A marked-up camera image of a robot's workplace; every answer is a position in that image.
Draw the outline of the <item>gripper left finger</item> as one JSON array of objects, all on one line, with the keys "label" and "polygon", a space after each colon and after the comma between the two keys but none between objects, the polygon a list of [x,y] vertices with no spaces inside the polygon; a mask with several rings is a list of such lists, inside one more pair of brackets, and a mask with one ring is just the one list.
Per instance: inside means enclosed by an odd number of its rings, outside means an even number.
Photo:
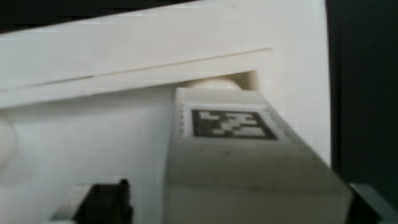
[{"label": "gripper left finger", "polygon": [[78,185],[69,199],[50,217],[50,224],[133,224],[130,183]]}]

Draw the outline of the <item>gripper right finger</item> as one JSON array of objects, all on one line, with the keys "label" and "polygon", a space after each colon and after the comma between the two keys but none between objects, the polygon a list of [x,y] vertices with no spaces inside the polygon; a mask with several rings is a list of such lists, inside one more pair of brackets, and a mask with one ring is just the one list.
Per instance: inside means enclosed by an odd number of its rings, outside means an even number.
[{"label": "gripper right finger", "polygon": [[352,183],[350,187],[364,199],[364,202],[380,216],[380,221],[377,224],[398,224],[398,210],[384,199],[377,189],[362,183]]}]

